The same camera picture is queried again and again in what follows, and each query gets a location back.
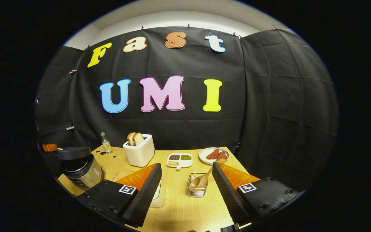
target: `pink letter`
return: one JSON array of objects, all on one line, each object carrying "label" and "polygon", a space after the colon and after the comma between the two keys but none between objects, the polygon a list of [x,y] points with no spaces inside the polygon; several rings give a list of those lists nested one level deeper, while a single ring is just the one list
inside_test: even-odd
[{"label": "pink letter", "polygon": [[154,106],[151,104],[151,98],[159,110],[162,110],[167,98],[167,110],[183,110],[186,107],[181,100],[181,84],[183,81],[183,76],[172,75],[168,78],[164,88],[161,89],[153,77],[141,79],[140,84],[144,89],[144,104],[141,107],[141,111],[151,112],[154,110]]}]

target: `yellow letter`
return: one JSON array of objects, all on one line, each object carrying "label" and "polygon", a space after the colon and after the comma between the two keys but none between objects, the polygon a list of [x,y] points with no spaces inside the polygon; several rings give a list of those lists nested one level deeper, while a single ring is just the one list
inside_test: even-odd
[{"label": "yellow letter", "polygon": [[135,37],[127,41],[127,46],[125,46],[122,51],[125,53],[132,52],[134,50],[139,51],[147,47],[146,37]]},{"label": "yellow letter", "polygon": [[207,86],[207,102],[203,106],[204,111],[218,112],[221,110],[221,106],[218,104],[218,92],[220,86],[223,85],[221,81],[215,79],[207,79],[204,81]]},{"label": "yellow letter", "polygon": [[98,60],[98,58],[101,58],[104,56],[104,54],[106,53],[106,48],[110,48],[111,47],[111,43],[108,43],[108,44],[105,44],[105,45],[102,45],[101,47],[98,47],[96,49],[94,49],[92,52],[93,52],[93,55],[91,57],[91,61],[90,63],[88,64],[88,68],[91,67],[91,66],[94,66],[96,64],[98,64],[100,61]]}]

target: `white tray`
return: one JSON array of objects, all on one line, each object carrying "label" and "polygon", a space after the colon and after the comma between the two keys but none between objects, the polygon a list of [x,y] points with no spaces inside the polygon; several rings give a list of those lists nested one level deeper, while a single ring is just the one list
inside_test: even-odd
[{"label": "white tray", "polygon": [[209,148],[205,148],[203,150],[200,151],[200,153],[198,154],[198,157],[200,158],[201,161],[203,161],[203,163],[206,163],[206,164],[209,164],[209,165],[212,165],[213,162],[215,162],[217,159],[207,159],[206,157],[211,154],[215,149],[218,149],[220,150],[219,152],[225,152],[225,155],[227,156],[227,160],[228,158],[230,157],[230,155],[228,154],[228,152],[224,149],[221,149],[221,148],[218,148],[218,147],[209,147]]},{"label": "white tray", "polygon": [[[178,160],[172,160],[172,159],[170,160],[170,157],[172,155],[179,155],[180,158]],[[191,160],[181,160],[181,155],[188,155],[191,157]],[[178,166],[168,165],[168,161],[178,162]],[[177,170],[180,170],[181,168],[190,167],[192,164],[193,164],[193,156],[189,153],[172,153],[167,157],[167,162],[166,162],[167,166],[172,167],[172,168],[177,168]]]}]

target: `wire basket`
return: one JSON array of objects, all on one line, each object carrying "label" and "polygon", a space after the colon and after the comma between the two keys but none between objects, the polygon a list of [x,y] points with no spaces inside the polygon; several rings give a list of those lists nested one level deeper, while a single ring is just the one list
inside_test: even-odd
[{"label": "wire basket", "polygon": [[187,195],[189,197],[203,197],[206,194],[207,191],[207,186],[209,182],[207,181],[206,186],[204,188],[189,188],[188,186],[190,183],[198,176],[202,176],[205,173],[190,173],[188,176],[188,181],[187,181]]}]

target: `grains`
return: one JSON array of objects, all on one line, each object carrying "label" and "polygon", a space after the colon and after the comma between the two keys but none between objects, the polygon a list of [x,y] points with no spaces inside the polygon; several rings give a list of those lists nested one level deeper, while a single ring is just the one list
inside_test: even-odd
[{"label": "grains", "polygon": [[188,155],[181,155],[181,160],[191,160],[191,157]]},{"label": "grains", "polygon": [[180,159],[180,155],[172,155],[170,156],[170,160],[179,160]]},{"label": "grains", "polygon": [[168,165],[170,166],[178,166],[179,162],[178,161],[168,161]]}]

